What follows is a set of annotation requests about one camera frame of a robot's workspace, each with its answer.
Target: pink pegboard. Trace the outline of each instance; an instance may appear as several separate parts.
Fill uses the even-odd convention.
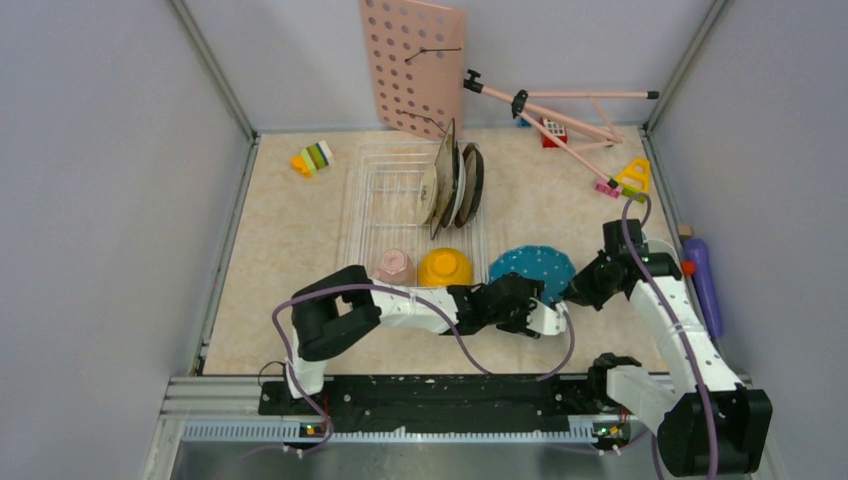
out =
[[[465,11],[411,0],[360,0],[359,10],[380,120],[439,140],[453,119],[459,137]]]

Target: marble pattern surface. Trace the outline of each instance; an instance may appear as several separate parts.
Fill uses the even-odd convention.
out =
[[[615,175],[636,157],[645,156],[636,127],[621,127],[626,141],[585,152],[603,171]],[[482,212],[490,261],[525,244],[551,245],[566,252],[578,271],[601,248],[601,225],[620,218],[624,197],[614,200],[593,190],[594,176],[559,149],[541,148],[530,129],[470,129],[462,140],[480,145],[486,161]],[[326,140],[335,164],[305,179],[290,168],[289,158],[305,145]],[[417,142],[397,131],[266,134],[250,181],[221,303],[204,367],[209,374],[256,374],[285,351],[271,311],[292,294],[337,268],[344,247],[340,218],[348,168],[361,145]],[[569,143],[589,142],[574,135]],[[649,237],[670,234],[656,189]],[[634,204],[631,217],[644,214]],[[631,355],[650,371],[667,371],[647,325],[624,295],[604,309],[571,305],[576,346],[563,372],[585,372],[603,352]],[[290,331],[289,315],[282,315]],[[568,335],[529,339],[487,328],[465,337],[468,349],[496,373],[536,373],[558,364]],[[279,373],[269,367],[267,373]],[[331,360],[328,374],[475,373],[452,336],[415,329],[377,328],[344,354]]]

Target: purple plastic bottle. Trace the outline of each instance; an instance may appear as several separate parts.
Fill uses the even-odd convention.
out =
[[[683,251],[686,253],[686,258],[695,264],[695,275],[692,276],[692,280],[695,283],[695,292],[698,294],[698,302],[701,304],[707,331],[713,338],[718,338],[724,333],[724,327],[713,285],[713,274],[710,270],[710,251],[707,249],[707,244],[700,238],[687,240],[683,244]]]

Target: gray wall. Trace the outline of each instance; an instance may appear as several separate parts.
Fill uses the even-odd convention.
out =
[[[136,478],[246,141],[164,0],[2,12],[0,478]]]
[[[793,478],[845,478],[848,3],[735,2],[657,135]]]
[[[258,130],[381,126],[357,0],[187,1]],[[468,11],[466,62],[505,92],[660,90],[709,0],[437,0]],[[465,95],[467,125],[512,124],[509,107]],[[600,122],[585,100],[539,102]],[[603,102],[617,122],[653,102]]]

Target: dish rack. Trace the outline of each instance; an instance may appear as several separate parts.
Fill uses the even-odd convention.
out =
[[[339,268],[364,265],[373,275],[383,253],[396,248],[409,254],[417,270],[427,253],[450,247],[471,260],[474,283],[488,281],[484,205],[465,226],[442,229],[432,241],[429,227],[414,222],[421,177],[438,148],[438,143],[431,142],[360,147],[357,161],[347,172],[342,222],[349,220],[347,231],[342,232],[346,247]]]

